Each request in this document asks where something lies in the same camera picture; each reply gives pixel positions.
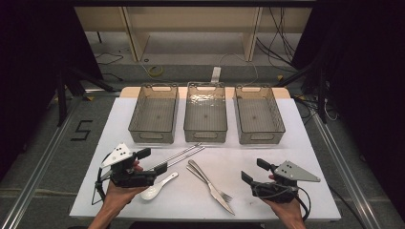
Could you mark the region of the clear grey plastic bin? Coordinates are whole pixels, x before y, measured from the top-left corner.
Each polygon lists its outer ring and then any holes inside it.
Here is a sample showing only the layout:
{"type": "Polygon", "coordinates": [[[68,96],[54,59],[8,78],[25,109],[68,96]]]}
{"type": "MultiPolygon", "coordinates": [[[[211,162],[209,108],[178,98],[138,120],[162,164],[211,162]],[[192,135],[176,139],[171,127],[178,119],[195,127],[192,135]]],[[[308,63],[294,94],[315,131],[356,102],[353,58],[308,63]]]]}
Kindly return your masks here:
{"type": "Polygon", "coordinates": [[[234,107],[241,144],[280,143],[286,128],[270,86],[238,85],[234,107]]]}
{"type": "Polygon", "coordinates": [[[188,83],[183,130],[186,142],[225,143],[228,128],[223,83],[188,83]]]}
{"type": "Polygon", "coordinates": [[[128,126],[136,143],[172,144],[179,90],[176,84],[144,84],[128,126]]]}

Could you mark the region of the aluminium floor rail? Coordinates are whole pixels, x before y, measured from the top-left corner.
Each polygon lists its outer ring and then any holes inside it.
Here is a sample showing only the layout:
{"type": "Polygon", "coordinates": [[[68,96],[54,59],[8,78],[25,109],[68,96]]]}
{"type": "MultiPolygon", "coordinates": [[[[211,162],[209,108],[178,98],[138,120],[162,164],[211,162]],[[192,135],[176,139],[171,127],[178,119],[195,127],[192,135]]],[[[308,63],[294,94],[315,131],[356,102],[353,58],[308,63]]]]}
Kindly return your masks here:
{"type": "Polygon", "coordinates": [[[81,101],[81,97],[76,97],[71,100],[65,119],[56,127],[55,131],[53,132],[52,138],[50,139],[44,152],[41,154],[41,158],[39,158],[38,162],[35,164],[35,168],[31,170],[29,179],[24,187],[17,193],[14,204],[8,211],[5,220],[0,224],[0,229],[17,228],[19,222],[27,211],[29,204],[31,203],[41,179],[45,175],[60,145],[62,137],[66,133],[76,108],[79,106],[81,101]]]}
{"type": "Polygon", "coordinates": [[[343,157],[328,125],[322,121],[318,114],[313,116],[313,120],[329,149],[330,155],[345,183],[361,221],[367,229],[381,229],[381,225],[376,218],[372,206],[355,179],[349,164],[343,157]]]}

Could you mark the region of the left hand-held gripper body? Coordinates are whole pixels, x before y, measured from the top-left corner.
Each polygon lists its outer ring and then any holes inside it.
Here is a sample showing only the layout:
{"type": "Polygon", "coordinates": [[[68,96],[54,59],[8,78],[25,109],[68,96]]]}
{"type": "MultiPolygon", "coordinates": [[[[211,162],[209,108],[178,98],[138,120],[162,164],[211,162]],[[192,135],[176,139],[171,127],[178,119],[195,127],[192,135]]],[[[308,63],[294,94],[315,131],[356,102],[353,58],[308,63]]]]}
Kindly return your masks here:
{"type": "Polygon", "coordinates": [[[152,186],[157,177],[154,171],[137,172],[134,169],[134,161],[138,160],[137,152],[131,151],[125,143],[119,143],[117,147],[107,155],[100,164],[100,170],[106,167],[110,171],[106,174],[116,187],[134,188],[152,186]]]}

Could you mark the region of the beige wooden shelf unit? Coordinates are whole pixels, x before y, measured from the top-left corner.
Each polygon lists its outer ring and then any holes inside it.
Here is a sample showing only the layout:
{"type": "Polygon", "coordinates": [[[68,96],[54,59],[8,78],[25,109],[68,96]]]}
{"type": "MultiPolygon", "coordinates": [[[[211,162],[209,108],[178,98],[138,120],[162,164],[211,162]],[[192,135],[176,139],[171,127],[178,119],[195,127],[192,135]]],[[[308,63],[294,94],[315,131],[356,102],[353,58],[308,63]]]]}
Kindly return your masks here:
{"type": "Polygon", "coordinates": [[[288,33],[301,33],[310,8],[287,7],[76,7],[84,31],[124,31],[133,59],[141,60],[152,32],[237,32],[245,60],[254,55],[257,34],[275,32],[275,18],[288,33]]]}

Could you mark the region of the metal chopstick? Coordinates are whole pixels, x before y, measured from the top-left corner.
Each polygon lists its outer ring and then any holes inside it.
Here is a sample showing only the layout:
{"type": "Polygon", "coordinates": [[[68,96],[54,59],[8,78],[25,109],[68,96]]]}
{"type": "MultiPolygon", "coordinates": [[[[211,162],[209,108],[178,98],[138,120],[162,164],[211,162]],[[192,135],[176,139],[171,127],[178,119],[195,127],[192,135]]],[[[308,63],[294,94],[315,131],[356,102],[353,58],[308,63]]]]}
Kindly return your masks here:
{"type": "Polygon", "coordinates": [[[170,160],[172,160],[172,159],[174,159],[174,158],[177,158],[177,157],[179,157],[179,156],[181,156],[181,155],[183,155],[183,154],[185,154],[185,153],[188,153],[188,152],[190,152],[190,151],[192,151],[192,150],[194,150],[194,149],[197,149],[197,148],[200,149],[201,147],[202,147],[202,143],[201,143],[201,142],[196,143],[196,144],[194,144],[194,145],[192,145],[192,146],[186,148],[185,150],[182,150],[182,151],[180,151],[179,153],[176,153],[175,155],[172,155],[172,156],[170,156],[169,158],[167,158],[167,159],[165,159],[165,160],[159,162],[158,164],[156,164],[156,165],[150,167],[149,169],[147,169],[147,171],[151,171],[151,170],[153,170],[153,169],[154,169],[155,167],[157,167],[157,166],[160,166],[160,165],[162,165],[162,164],[164,164],[164,163],[166,163],[166,162],[168,162],[168,161],[170,161],[170,160]]]}
{"type": "Polygon", "coordinates": [[[199,153],[201,151],[203,151],[204,149],[205,149],[204,146],[199,147],[197,150],[187,154],[186,156],[183,156],[180,159],[175,160],[174,162],[168,163],[167,168],[169,168],[169,167],[171,167],[171,166],[173,166],[173,165],[175,165],[175,164],[177,164],[177,163],[179,163],[179,162],[181,162],[181,161],[183,161],[183,160],[185,160],[185,159],[187,159],[187,158],[189,158],[189,157],[191,157],[191,156],[193,156],[193,155],[195,155],[195,154],[197,154],[197,153],[199,153]]]}

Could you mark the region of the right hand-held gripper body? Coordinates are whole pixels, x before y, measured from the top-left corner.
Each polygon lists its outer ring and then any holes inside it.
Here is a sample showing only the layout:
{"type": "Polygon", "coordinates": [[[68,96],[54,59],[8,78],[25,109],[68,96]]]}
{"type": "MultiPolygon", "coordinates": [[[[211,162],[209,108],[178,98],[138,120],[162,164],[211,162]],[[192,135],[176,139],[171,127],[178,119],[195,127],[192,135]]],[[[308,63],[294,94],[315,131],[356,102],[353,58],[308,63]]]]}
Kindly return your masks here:
{"type": "Polygon", "coordinates": [[[253,180],[250,188],[254,197],[267,199],[276,203],[289,203],[298,195],[298,181],[321,181],[316,175],[289,160],[276,166],[275,171],[271,173],[274,175],[272,182],[253,180]]]}

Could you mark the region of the person's left hand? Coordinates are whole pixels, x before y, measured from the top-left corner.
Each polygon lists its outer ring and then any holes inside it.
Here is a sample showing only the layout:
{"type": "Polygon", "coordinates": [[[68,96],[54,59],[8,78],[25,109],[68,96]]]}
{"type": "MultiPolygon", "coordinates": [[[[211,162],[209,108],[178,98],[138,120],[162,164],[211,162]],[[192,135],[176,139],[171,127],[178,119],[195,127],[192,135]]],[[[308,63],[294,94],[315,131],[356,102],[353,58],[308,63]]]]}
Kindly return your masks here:
{"type": "Polygon", "coordinates": [[[122,188],[110,181],[107,189],[106,198],[101,207],[101,212],[106,216],[116,217],[120,211],[131,202],[139,193],[146,190],[147,187],[122,188]]]}

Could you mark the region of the person's right hand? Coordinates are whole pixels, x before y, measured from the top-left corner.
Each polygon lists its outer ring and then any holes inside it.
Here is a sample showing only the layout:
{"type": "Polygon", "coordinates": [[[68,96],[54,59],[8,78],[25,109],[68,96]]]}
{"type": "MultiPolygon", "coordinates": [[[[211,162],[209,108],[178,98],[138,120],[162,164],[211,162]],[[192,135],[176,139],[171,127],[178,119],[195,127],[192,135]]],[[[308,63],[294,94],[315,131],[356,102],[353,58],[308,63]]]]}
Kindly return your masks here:
{"type": "Polygon", "coordinates": [[[290,203],[276,203],[264,199],[264,203],[270,206],[276,216],[284,223],[302,222],[301,206],[297,199],[290,203]]]}

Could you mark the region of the black curtain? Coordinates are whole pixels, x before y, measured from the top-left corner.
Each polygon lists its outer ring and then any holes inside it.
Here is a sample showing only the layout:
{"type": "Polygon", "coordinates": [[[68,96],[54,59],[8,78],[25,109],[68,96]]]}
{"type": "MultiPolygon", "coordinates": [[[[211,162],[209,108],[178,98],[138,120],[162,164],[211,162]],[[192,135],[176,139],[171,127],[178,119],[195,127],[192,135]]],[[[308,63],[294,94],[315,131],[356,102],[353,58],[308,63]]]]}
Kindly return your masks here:
{"type": "Polygon", "coordinates": [[[360,153],[405,221],[405,0],[314,0],[293,59],[320,60],[360,153]]]}
{"type": "Polygon", "coordinates": [[[0,0],[0,180],[32,136],[59,76],[73,89],[102,77],[75,8],[53,0],[0,0]]]}

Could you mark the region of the metal table knife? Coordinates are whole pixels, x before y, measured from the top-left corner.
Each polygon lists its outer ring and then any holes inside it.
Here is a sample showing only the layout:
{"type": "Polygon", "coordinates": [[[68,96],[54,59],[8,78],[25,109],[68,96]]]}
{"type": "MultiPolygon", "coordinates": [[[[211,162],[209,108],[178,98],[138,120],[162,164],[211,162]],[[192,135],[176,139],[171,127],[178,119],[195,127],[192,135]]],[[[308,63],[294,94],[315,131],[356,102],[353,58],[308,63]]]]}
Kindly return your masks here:
{"type": "Polygon", "coordinates": [[[211,197],[213,197],[219,204],[222,205],[222,207],[231,215],[234,215],[233,210],[231,209],[231,207],[228,205],[228,202],[225,202],[224,199],[221,197],[221,195],[219,194],[218,190],[214,184],[210,181],[210,179],[208,178],[208,176],[203,172],[203,170],[200,168],[200,166],[192,159],[190,159],[188,161],[188,165],[191,165],[193,168],[195,168],[200,174],[201,176],[207,181],[207,187],[210,191],[210,195],[211,197]]]}

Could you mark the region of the black metal stand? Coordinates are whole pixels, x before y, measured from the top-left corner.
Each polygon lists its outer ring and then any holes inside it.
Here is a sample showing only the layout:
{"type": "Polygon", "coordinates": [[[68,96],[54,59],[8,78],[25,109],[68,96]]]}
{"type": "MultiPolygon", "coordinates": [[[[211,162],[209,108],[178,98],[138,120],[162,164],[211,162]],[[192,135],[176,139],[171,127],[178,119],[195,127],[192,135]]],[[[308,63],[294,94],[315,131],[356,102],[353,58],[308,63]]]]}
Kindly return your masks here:
{"type": "Polygon", "coordinates": [[[68,109],[66,103],[66,88],[68,88],[73,96],[83,96],[85,89],[80,83],[81,80],[86,80],[100,89],[112,93],[115,89],[107,85],[100,79],[91,76],[76,67],[64,66],[56,76],[56,90],[58,98],[59,118],[57,126],[60,127],[67,119],[68,109]]]}
{"type": "Polygon", "coordinates": [[[294,73],[289,78],[277,83],[275,88],[283,88],[288,84],[298,80],[299,78],[305,76],[307,79],[303,83],[302,91],[305,93],[309,89],[309,83],[316,82],[316,88],[318,93],[317,100],[317,113],[324,124],[327,123],[327,112],[326,112],[326,80],[325,71],[323,70],[322,61],[316,57],[310,64],[308,64],[304,69],[294,73]]]}

